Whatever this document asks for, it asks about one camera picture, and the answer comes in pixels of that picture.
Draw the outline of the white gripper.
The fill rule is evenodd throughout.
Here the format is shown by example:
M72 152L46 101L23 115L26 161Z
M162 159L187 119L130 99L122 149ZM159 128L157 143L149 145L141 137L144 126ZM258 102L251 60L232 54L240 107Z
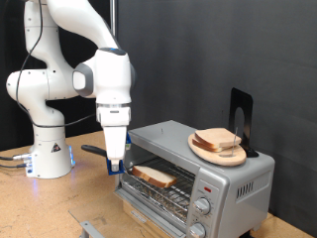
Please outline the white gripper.
M105 145L107 157L111 164L111 171L113 173L120 170L120 161L125 156L127 128L125 126L119 127L104 127Z

